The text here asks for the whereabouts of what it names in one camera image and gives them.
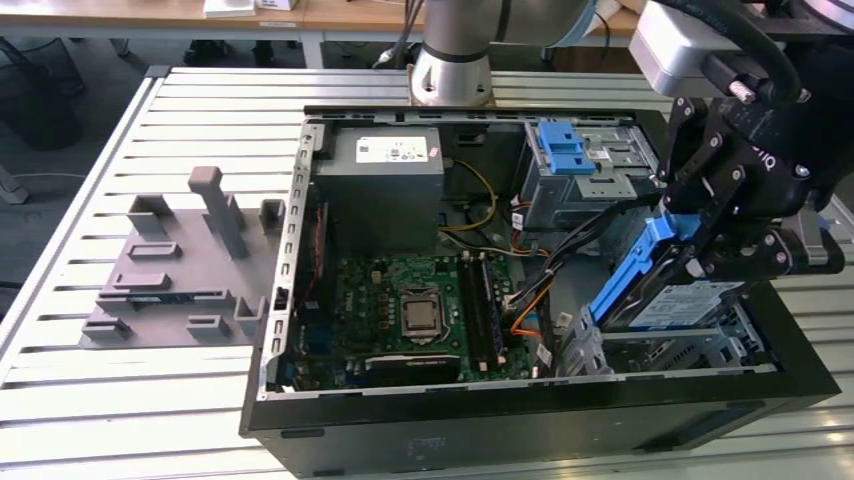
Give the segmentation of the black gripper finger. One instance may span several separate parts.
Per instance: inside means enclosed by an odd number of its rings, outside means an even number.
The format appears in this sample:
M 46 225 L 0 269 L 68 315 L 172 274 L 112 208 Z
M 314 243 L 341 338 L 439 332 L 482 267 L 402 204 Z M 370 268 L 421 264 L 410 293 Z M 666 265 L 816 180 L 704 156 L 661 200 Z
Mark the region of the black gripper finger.
M 714 193 L 712 177 L 736 146 L 736 133 L 720 112 L 721 101 L 677 97 L 668 123 L 658 179 L 665 183 L 662 201 L 673 214 L 696 214 Z
M 846 258 L 809 200 L 800 212 L 748 236 L 720 235 L 686 269 L 710 281 L 765 281 L 784 276 L 834 275 Z

